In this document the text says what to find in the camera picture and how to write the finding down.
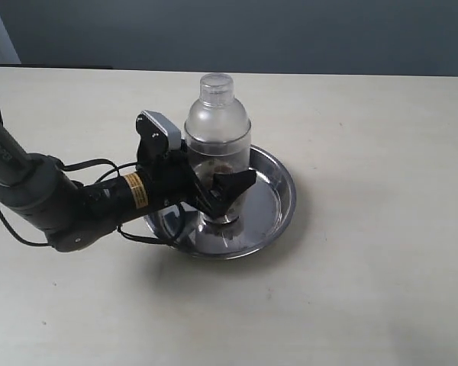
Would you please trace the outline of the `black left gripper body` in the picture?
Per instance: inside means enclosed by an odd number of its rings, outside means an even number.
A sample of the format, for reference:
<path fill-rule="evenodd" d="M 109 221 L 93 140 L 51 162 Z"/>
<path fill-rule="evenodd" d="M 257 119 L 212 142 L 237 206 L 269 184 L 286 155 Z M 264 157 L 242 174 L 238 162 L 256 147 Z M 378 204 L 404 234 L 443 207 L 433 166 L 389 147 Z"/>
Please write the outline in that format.
<path fill-rule="evenodd" d="M 180 149 L 155 156 L 139 144 L 136 173 L 147 193 L 148 210 L 161 210 L 180 202 L 196 202 L 199 180 L 192 168 L 179 163 Z"/>

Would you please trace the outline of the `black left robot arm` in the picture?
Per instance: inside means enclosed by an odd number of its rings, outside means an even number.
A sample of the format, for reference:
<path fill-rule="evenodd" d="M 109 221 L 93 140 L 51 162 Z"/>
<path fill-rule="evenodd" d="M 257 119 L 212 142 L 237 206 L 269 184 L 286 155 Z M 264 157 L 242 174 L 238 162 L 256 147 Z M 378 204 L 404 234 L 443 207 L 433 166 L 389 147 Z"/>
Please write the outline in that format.
<path fill-rule="evenodd" d="M 171 121 L 143 111 L 136 129 L 140 145 L 134 172 L 84 185 L 68 173 L 98 165 L 98 159 L 65 165 L 52 156 L 25 152 L 0 118 L 0 206 L 42 231 L 47 246 L 74 252 L 119 231 L 124 223 L 171 206 L 188 204 L 222 217 L 256 182 L 256 173 L 246 170 L 216 174 L 205 187 Z"/>

